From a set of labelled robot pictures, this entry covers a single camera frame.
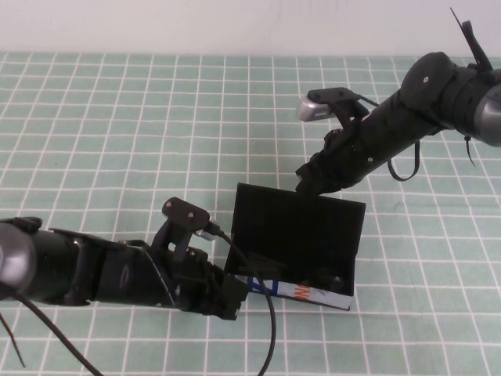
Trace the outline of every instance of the black box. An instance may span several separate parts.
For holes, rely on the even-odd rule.
[[[231,235],[271,295],[349,310],[366,204],[239,183]],[[225,271],[262,293],[230,248]]]

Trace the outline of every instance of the green grid pattern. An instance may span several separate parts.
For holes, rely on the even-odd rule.
[[[238,182],[293,190],[295,169],[339,127],[300,123],[298,97],[345,86],[381,102],[415,59],[16,52],[0,61],[0,217],[151,241],[174,195],[229,231]],[[501,374],[501,155],[471,147],[477,167],[459,134],[436,135],[410,181],[384,166],[333,194],[367,203],[352,310],[274,299],[269,374]],[[394,163],[410,173],[412,148]],[[222,242],[194,245],[224,265]],[[260,295],[235,322],[40,306],[105,374],[256,374],[269,344]],[[30,312],[0,308],[27,363],[0,334],[2,374],[87,374]]]

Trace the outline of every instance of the white wall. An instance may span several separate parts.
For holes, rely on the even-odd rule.
[[[1,0],[0,49],[469,56],[450,6],[501,56],[499,0]]]

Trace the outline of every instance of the wire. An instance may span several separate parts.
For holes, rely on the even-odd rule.
[[[18,302],[23,303],[32,313],[34,313],[40,320],[44,322],[47,327],[54,333],[57,338],[66,346],[70,353],[78,359],[78,361],[87,368],[91,374],[94,376],[104,376],[99,372],[92,364],[85,359],[85,357],[73,346],[68,338],[63,334],[63,332],[29,299],[25,298],[22,294],[19,294],[6,284],[0,282],[0,293],[9,296],[10,298],[16,299]]]
[[[275,315],[275,308],[273,307],[273,302],[272,298],[269,295],[268,288],[265,286],[265,282],[259,275],[258,271],[251,265],[249,262],[249,259],[246,257],[246,255],[233,243],[233,241],[229,238],[228,235],[225,234],[224,231],[219,230],[218,231],[218,236],[221,237],[226,241],[226,243],[229,244],[231,248],[235,251],[235,253],[240,257],[242,262],[246,264],[245,266],[249,268],[249,270],[254,274],[256,279],[258,280],[259,285],[261,286],[263,293],[265,294],[266,301],[268,302],[268,307],[269,307],[269,314],[270,318],[272,320],[272,339],[269,344],[269,350],[268,350],[268,355],[266,356],[265,363],[263,364],[263,367],[258,373],[258,376],[263,376],[268,370],[268,366],[270,362],[272,361],[273,358],[273,351],[275,350],[275,341],[276,341],[276,315]]]
[[[19,358],[21,365],[23,366],[23,368],[26,368],[26,364],[24,363],[23,356],[21,355],[21,351],[19,351],[19,347],[17,347],[17,342],[16,342],[16,338],[14,337],[14,333],[13,333],[13,331],[10,330],[10,327],[7,324],[7,321],[5,321],[5,319],[3,318],[3,315],[1,313],[0,313],[0,321],[2,322],[2,325],[5,328],[5,330],[7,331],[7,333],[9,333],[10,340],[12,341],[12,343],[14,345],[14,349],[16,350],[17,357]]]

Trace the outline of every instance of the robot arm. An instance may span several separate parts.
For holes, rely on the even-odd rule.
[[[168,219],[151,246],[141,240],[115,242],[69,230],[40,230],[42,221],[34,217],[0,220],[0,281],[50,305],[100,301],[235,320],[247,285],[189,246],[192,235],[213,237],[218,226],[205,210],[175,197],[162,212]]]
[[[420,140],[445,130],[501,146],[501,70],[492,69],[470,22],[460,26],[476,64],[459,67],[443,52],[429,53],[414,63],[401,88],[380,105],[345,88],[312,90],[301,98],[300,120],[337,117],[342,128],[328,133],[323,150],[296,171],[301,180],[297,192],[337,192],[384,163],[396,179],[405,181],[395,174],[391,159],[412,145],[419,158]],[[376,108],[369,112],[360,100]]]

